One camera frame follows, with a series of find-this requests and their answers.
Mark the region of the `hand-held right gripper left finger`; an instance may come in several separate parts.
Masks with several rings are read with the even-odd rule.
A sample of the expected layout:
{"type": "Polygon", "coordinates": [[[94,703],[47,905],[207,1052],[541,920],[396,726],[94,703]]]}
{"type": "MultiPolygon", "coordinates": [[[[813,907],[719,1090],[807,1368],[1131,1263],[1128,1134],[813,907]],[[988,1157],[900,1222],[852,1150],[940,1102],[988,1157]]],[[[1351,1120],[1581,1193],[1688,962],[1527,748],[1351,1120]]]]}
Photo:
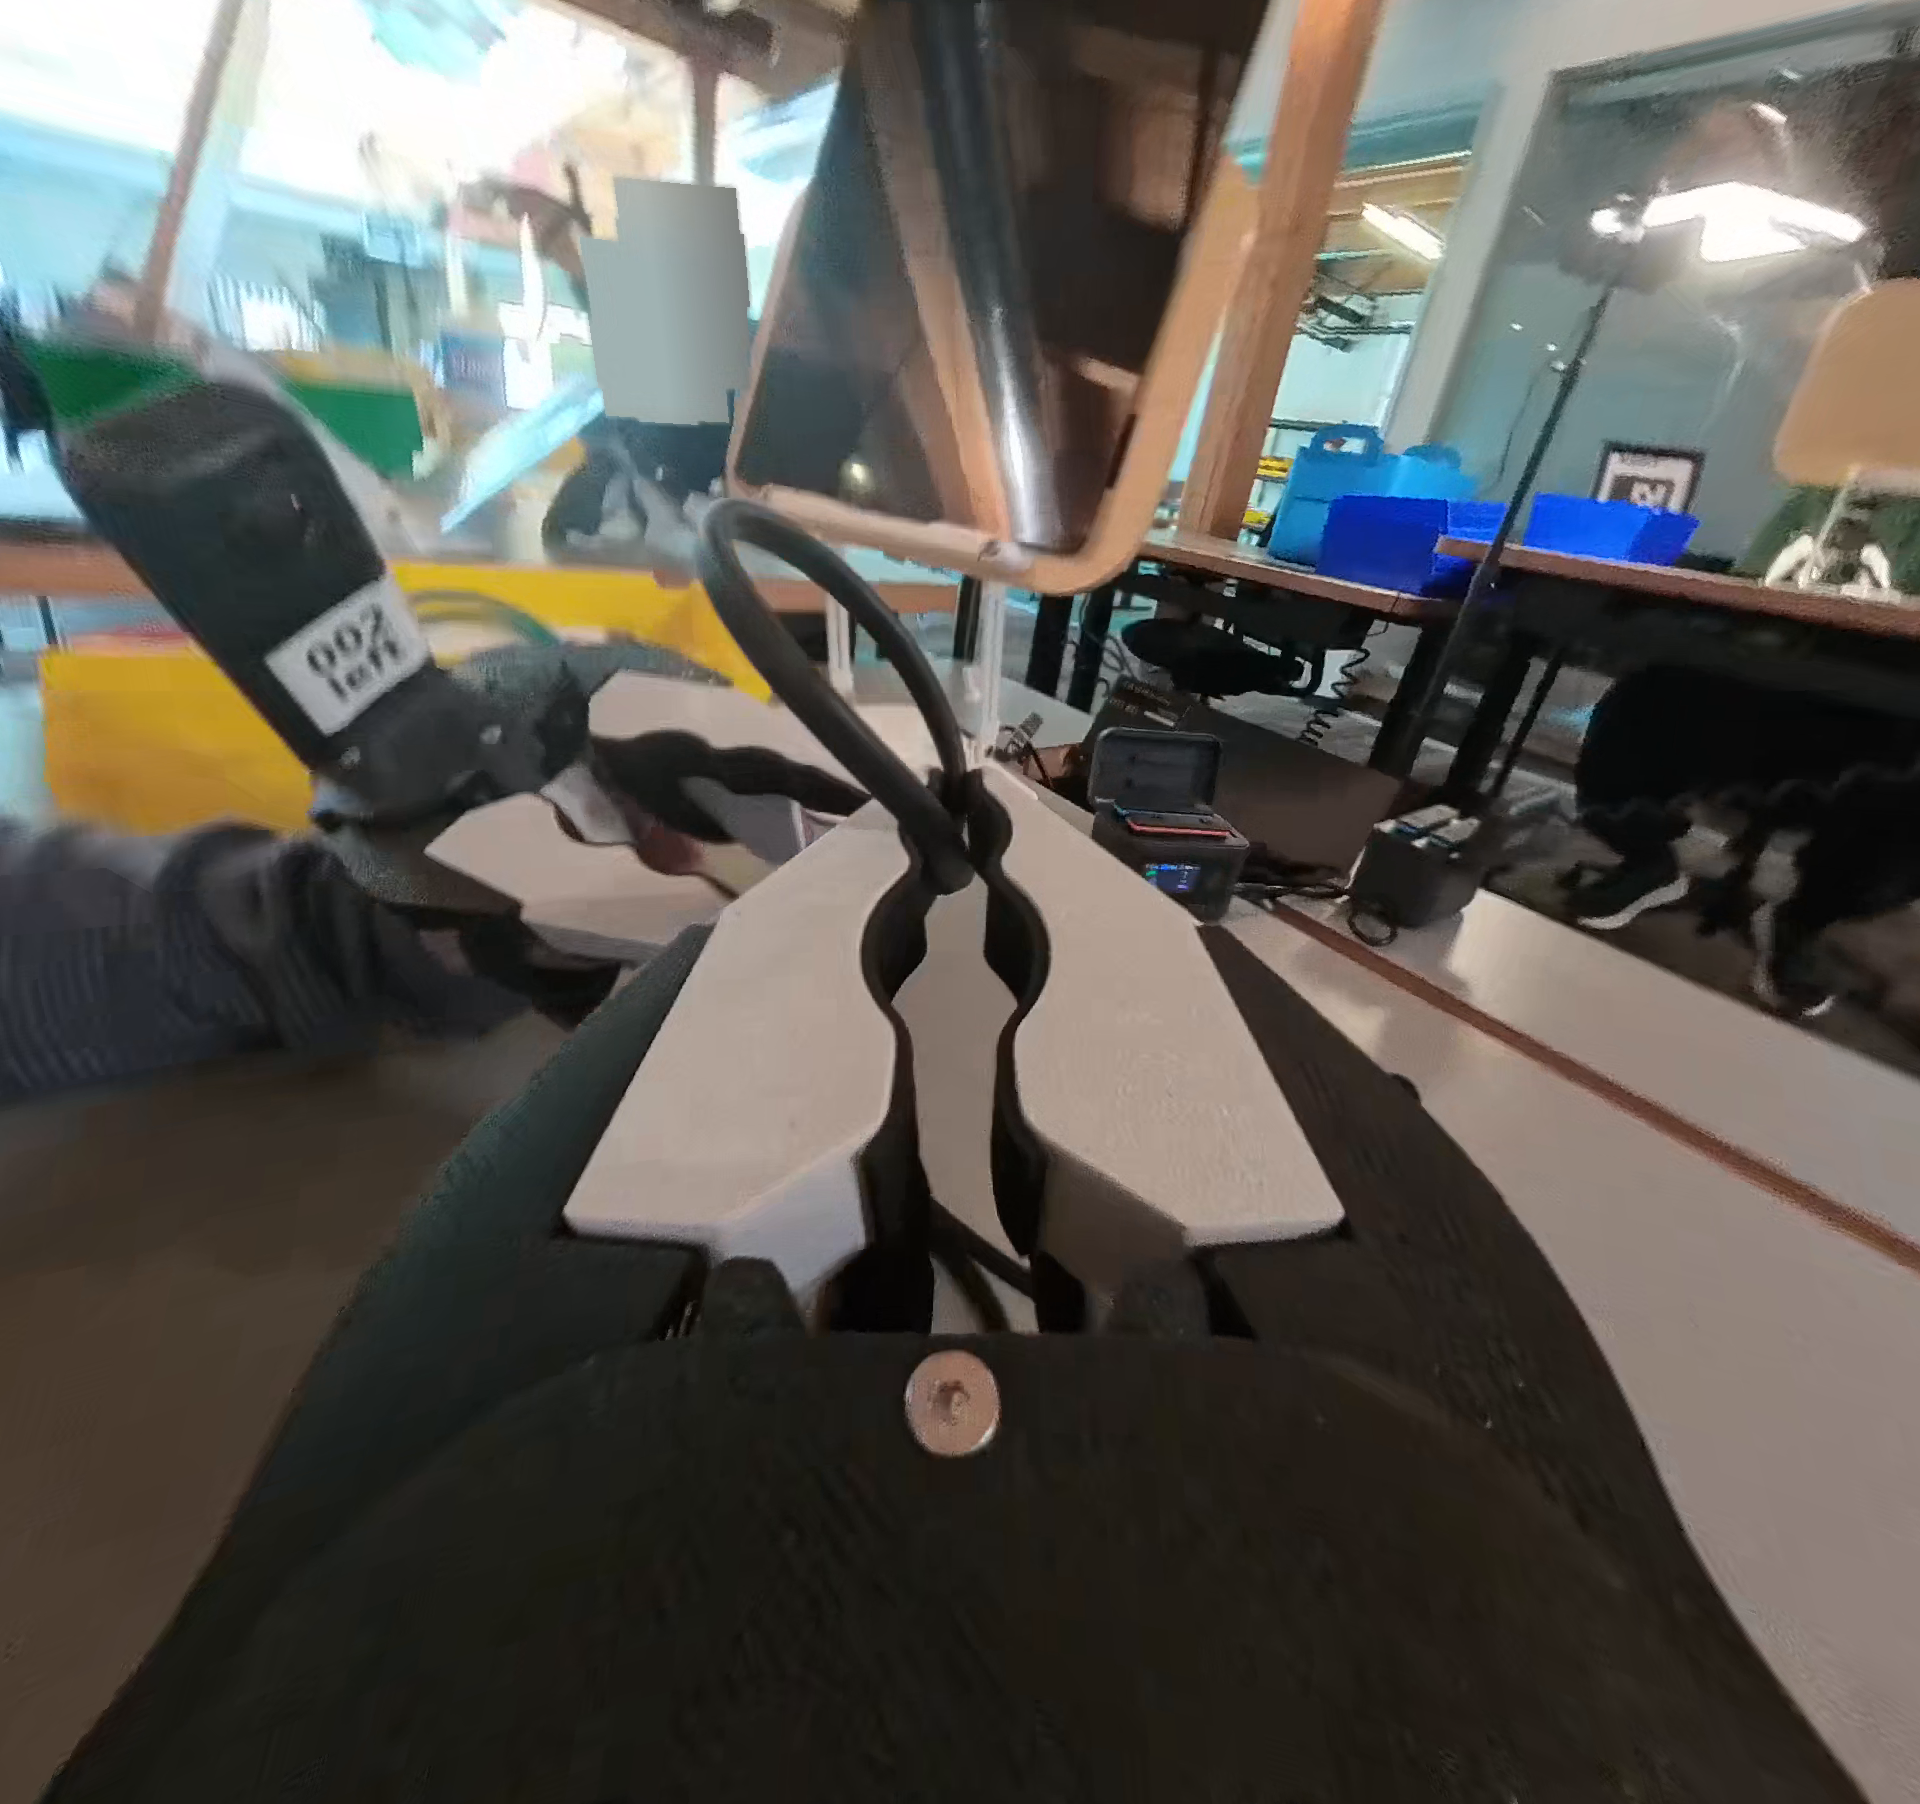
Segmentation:
{"type": "Polygon", "coordinates": [[[896,1009],[931,905],[875,807],[732,905],[567,1196],[565,1230],[768,1263],[832,1326],[931,1325],[931,1192],[896,1009]]]}

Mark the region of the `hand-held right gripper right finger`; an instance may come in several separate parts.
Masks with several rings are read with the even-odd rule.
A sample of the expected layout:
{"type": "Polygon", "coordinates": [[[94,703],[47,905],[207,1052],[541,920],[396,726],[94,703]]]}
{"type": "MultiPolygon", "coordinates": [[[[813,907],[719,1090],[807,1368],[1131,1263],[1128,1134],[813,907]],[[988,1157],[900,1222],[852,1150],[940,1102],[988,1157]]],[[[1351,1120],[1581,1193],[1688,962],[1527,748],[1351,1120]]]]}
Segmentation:
{"type": "Polygon", "coordinates": [[[1334,1236],[1345,1209],[1213,937],[1009,770],[971,784],[996,1037],[991,1176],[1041,1328],[1146,1272],[1334,1236]]]}

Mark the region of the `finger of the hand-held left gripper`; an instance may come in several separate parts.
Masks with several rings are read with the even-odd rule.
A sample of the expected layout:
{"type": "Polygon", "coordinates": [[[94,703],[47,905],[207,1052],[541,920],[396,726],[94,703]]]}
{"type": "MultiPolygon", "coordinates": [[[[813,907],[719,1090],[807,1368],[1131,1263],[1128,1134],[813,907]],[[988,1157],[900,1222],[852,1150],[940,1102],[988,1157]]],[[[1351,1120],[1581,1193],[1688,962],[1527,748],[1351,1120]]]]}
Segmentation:
{"type": "Polygon", "coordinates": [[[793,714],[727,686],[617,672],[588,740],[612,792],[663,823],[841,822],[874,798],[793,714]]]}
{"type": "Polygon", "coordinates": [[[708,879],[650,867],[630,839],[577,836],[543,795],[468,809],[425,857],[505,899],[543,941],[669,941],[732,905],[708,879]]]}

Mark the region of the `yellow plastic bin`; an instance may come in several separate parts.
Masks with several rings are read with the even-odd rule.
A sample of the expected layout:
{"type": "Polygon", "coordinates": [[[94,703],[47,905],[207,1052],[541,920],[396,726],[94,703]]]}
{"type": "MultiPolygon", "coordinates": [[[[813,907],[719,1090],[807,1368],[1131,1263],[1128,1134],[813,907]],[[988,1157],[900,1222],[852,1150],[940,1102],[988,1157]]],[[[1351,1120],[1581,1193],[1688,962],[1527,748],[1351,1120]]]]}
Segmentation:
{"type": "MultiPolygon", "coordinates": [[[[434,653],[512,637],[508,616],[558,637],[633,639],[768,703],[697,584],[623,569],[399,563],[398,580],[434,627],[434,653]]],[[[42,666],[43,774],[61,817],[133,833],[216,822],[305,828],[309,774],[184,634],[90,637],[42,666]]]]}

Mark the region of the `person's left forearm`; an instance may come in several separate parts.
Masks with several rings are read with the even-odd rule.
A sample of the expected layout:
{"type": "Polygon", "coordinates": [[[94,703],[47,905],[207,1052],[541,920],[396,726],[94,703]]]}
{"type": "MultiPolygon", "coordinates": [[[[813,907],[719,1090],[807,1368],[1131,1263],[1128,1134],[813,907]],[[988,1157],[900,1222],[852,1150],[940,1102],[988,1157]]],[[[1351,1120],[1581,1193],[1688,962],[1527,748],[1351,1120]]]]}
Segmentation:
{"type": "Polygon", "coordinates": [[[388,1030],[485,1036],[521,1011],[301,836],[4,820],[4,1109],[388,1030]]]}

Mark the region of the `green bin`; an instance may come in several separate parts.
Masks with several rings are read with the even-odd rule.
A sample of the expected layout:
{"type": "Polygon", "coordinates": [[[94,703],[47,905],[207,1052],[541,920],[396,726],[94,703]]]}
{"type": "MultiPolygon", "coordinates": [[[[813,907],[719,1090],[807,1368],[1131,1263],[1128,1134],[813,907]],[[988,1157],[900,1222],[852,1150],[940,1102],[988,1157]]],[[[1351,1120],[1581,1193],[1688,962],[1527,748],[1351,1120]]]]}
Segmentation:
{"type": "MultiPolygon", "coordinates": [[[[54,335],[28,335],[23,356],[61,427],[92,425],[207,375],[182,351],[122,350],[54,335]]],[[[309,420],[378,477],[399,483],[415,479],[426,435],[409,387],[283,381],[270,370],[265,381],[268,391],[286,391],[309,420]]]]}

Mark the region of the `black charger case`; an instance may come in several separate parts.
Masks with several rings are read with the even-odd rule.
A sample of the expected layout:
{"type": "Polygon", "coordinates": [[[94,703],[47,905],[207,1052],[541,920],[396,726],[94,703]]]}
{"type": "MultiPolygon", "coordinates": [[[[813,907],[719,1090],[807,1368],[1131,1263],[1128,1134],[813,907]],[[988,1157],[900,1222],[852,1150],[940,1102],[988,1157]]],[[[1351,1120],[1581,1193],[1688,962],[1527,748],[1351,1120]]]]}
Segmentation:
{"type": "Polygon", "coordinates": [[[1215,809],[1223,743],[1109,726],[1087,759],[1094,842],[1202,926],[1227,919],[1252,842],[1215,809]]]}

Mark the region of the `small black battery charger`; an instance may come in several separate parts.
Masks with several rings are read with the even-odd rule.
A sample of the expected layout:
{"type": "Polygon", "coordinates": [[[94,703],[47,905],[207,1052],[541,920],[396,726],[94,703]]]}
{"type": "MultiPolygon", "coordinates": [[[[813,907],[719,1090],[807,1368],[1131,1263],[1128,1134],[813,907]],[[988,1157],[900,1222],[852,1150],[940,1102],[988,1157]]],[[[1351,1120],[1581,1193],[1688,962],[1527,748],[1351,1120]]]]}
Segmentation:
{"type": "Polygon", "coordinates": [[[1453,807],[1406,811],[1368,836],[1346,881],[1346,927],[1385,949],[1463,912],[1486,877],[1483,820],[1453,807]]]}

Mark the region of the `wooden edged table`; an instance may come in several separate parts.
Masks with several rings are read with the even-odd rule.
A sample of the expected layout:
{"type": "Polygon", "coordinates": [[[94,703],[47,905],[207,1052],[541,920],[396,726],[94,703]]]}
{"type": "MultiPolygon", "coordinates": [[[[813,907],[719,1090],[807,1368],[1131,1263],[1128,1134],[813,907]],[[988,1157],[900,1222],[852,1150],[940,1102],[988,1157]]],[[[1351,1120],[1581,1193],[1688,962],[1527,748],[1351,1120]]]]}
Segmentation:
{"type": "Polygon", "coordinates": [[[1534,704],[1572,661],[1607,673],[1682,666],[1831,700],[1854,711],[1919,714],[1919,606],[1910,596],[1796,590],[1688,567],[1619,563],[1530,550],[1495,554],[1471,541],[1444,554],[1488,563],[1473,574],[1427,677],[1416,726],[1427,726],[1463,655],[1478,643],[1495,666],[1444,781],[1457,805],[1480,805],[1519,760],[1537,711],[1502,743],[1534,666],[1534,704]]]}
{"type": "Polygon", "coordinates": [[[1431,694],[1460,603],[1323,579],[1225,538],[1152,531],[1121,580],[1189,616],[1283,643],[1362,648],[1375,625],[1409,627],[1416,645],[1386,703],[1370,754],[1373,770],[1407,779],[1427,743],[1431,694]]]}

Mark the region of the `small blue bin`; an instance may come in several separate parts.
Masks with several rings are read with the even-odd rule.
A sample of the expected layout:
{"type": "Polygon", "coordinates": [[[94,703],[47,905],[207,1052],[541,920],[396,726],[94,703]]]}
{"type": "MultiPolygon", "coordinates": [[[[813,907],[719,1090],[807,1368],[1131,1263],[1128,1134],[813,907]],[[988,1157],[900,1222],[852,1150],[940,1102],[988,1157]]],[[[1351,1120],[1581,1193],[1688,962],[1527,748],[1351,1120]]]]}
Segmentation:
{"type": "Polygon", "coordinates": [[[1701,520],[1664,505],[1535,492],[1519,545],[1530,554],[1673,567],[1691,546],[1701,520]]]}
{"type": "Polygon", "coordinates": [[[1444,542],[1491,542],[1505,505],[1423,497],[1342,495],[1332,502],[1315,558],[1319,575],[1406,596],[1460,600],[1473,558],[1444,542]]]}

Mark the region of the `blue caddy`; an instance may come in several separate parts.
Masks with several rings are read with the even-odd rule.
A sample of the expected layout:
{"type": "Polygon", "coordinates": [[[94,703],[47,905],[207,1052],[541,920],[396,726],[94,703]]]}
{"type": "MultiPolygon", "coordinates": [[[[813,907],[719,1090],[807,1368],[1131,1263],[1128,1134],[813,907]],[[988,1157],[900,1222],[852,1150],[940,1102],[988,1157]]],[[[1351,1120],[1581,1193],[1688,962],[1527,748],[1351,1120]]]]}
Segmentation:
{"type": "Polygon", "coordinates": [[[1334,502],[1342,497],[1470,502],[1475,481],[1448,445],[1388,451],[1370,425],[1323,425],[1295,457],[1267,526],[1267,558],[1313,567],[1334,502]]]}

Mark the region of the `framed tag sign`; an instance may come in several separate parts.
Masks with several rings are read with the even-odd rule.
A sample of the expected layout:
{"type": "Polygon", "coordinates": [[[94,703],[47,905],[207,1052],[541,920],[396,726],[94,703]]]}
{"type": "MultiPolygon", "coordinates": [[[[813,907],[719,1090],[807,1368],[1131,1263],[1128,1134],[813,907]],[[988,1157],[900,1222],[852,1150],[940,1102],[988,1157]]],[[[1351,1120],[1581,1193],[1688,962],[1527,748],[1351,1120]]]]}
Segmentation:
{"type": "Polygon", "coordinates": [[[1591,500],[1691,514],[1707,453],[1671,445],[1607,441],[1591,485],[1591,500]]]}

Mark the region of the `beige board on stand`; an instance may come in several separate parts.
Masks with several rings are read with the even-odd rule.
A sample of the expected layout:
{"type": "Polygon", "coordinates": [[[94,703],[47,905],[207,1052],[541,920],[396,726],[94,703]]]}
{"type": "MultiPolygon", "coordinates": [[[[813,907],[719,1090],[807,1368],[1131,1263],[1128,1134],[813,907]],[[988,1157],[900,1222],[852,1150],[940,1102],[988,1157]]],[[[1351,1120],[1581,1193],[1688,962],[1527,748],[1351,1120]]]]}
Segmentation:
{"type": "Polygon", "coordinates": [[[1819,330],[1772,448],[1791,486],[1919,495],[1919,281],[1879,281],[1819,330]]]}

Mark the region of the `light stand with lamp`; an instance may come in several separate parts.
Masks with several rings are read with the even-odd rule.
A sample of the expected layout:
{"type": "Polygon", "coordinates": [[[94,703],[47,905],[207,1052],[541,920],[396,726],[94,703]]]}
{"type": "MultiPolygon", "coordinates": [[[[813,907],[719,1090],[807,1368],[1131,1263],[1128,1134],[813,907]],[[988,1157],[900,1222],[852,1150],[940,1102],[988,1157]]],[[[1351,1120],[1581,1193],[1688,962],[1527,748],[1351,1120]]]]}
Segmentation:
{"type": "Polygon", "coordinates": [[[1835,209],[1767,190],[1717,183],[1671,192],[1625,192],[1587,220],[1596,245],[1596,293],[1576,329],[1557,373],[1547,413],[1502,507],[1500,524],[1483,545],[1475,574],[1457,606],[1447,639],[1429,658],[1416,660],[1399,694],[1406,730],[1395,746],[1380,744],[1379,766],[1411,777],[1427,734],[1447,703],[1448,684],[1488,619],[1498,590],[1500,563],[1524,526],[1531,492],[1550,445],[1576,397],[1615,299],[1654,293],[1689,261],[1760,261],[1847,251],[1860,244],[1860,223],[1835,209]]]}

